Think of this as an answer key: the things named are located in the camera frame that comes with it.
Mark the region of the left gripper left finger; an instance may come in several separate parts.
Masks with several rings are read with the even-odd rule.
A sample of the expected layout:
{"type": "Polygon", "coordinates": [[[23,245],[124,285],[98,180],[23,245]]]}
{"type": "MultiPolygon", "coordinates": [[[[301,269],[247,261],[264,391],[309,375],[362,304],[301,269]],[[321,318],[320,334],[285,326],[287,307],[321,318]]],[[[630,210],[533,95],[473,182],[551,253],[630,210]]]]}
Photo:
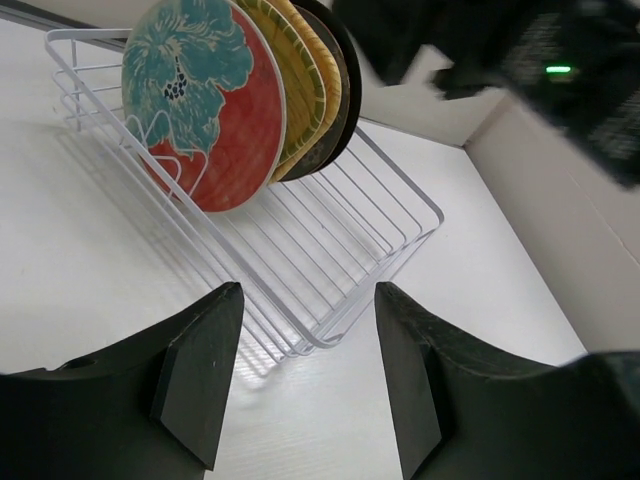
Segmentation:
{"type": "Polygon", "coordinates": [[[1,379],[5,479],[201,479],[214,468],[244,314],[228,282],[54,370],[1,379]]]}

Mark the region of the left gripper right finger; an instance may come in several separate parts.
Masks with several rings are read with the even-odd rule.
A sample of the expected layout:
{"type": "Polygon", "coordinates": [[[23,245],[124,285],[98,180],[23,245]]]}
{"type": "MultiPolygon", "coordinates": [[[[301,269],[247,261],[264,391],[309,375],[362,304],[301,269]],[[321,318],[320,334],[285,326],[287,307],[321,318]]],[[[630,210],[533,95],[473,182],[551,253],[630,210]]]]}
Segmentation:
{"type": "Polygon", "coordinates": [[[499,349],[395,284],[375,290],[393,428],[406,479],[635,479],[639,355],[556,367],[499,349]]]}

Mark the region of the grey deer pattern plate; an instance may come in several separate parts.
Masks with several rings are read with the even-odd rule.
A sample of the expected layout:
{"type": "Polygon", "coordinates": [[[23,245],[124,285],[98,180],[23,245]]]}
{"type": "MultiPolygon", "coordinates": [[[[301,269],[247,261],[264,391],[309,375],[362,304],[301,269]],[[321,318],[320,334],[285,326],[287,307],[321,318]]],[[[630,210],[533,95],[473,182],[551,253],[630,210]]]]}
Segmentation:
{"type": "Polygon", "coordinates": [[[283,182],[314,173],[331,159],[344,131],[350,104],[350,80],[344,54],[343,28],[339,26],[330,10],[319,1],[294,1],[293,4],[333,55],[340,72],[341,97],[337,117],[328,131],[282,178],[283,182]]]}

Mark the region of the red teal floral plate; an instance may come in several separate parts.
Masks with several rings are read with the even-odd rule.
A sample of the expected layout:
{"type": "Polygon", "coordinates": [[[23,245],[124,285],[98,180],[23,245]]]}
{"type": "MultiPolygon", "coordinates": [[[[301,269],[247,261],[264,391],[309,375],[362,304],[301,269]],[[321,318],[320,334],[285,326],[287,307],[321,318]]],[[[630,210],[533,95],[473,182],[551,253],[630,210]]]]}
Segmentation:
{"type": "Polygon", "coordinates": [[[284,85],[234,2],[157,2],[129,34],[121,82],[129,131],[200,209],[236,209],[268,183],[284,147],[284,85]]]}

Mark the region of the yellow woven green-rimmed tray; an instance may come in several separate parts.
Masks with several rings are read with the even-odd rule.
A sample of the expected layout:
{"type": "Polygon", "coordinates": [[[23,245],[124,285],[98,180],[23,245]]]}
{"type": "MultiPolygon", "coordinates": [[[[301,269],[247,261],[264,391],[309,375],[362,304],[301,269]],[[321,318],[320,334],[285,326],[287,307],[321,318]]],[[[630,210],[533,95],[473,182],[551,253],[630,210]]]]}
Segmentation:
{"type": "Polygon", "coordinates": [[[306,153],[324,117],[324,83],[302,37],[268,1],[239,1],[273,53],[285,90],[286,133],[275,177],[281,178],[306,153]]]}

